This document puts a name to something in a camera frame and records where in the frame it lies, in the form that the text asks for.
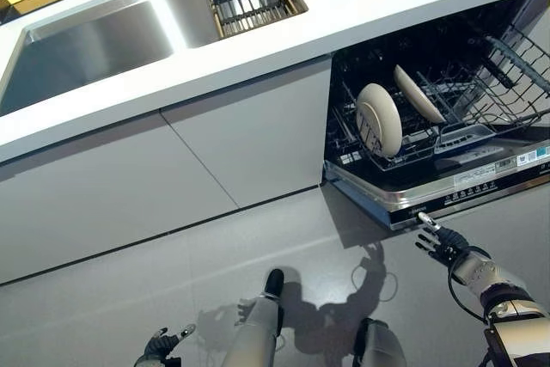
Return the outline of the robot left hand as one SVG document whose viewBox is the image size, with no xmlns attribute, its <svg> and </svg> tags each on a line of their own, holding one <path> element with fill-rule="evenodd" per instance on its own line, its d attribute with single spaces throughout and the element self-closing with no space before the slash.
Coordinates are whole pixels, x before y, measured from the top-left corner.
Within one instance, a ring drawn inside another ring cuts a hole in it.
<svg viewBox="0 0 550 367">
<path fill-rule="evenodd" d="M 149 339 L 144 348 L 144 357 L 165 362 L 168 355 L 184 339 L 189 338 L 196 330 L 194 323 L 187 324 L 179 332 L 168 335 L 168 328 L 162 327 Z"/>
</svg>

